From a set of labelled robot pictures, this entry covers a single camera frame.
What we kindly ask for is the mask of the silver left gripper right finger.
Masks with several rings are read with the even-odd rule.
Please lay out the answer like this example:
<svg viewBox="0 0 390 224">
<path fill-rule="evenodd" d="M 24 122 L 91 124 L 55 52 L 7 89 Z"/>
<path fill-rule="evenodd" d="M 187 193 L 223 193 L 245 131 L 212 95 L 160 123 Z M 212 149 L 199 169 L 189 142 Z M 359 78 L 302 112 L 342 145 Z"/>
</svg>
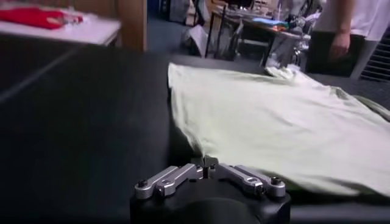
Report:
<svg viewBox="0 0 390 224">
<path fill-rule="evenodd" d="M 244 165 L 219 163 L 217 158 L 209 156 L 204 157 L 204 165 L 210 178 L 230 181 L 250 195 L 266 194 L 273 198 L 286 196 L 286 184 L 278 177 L 269 177 Z"/>
</svg>

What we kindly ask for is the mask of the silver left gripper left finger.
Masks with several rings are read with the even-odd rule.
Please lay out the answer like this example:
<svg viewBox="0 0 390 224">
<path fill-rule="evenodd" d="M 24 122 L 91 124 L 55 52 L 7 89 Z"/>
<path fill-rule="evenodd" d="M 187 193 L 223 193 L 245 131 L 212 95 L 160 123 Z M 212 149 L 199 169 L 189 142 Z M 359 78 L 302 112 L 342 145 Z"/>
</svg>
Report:
<svg viewBox="0 0 390 224">
<path fill-rule="evenodd" d="M 158 174 L 139 181 L 135 187 L 135 198 L 146 200 L 154 194 L 169 197 L 175 194 L 176 189 L 190 179 L 202 179 L 203 168 L 195 164 L 186 164 L 182 167 L 169 166 Z"/>
</svg>

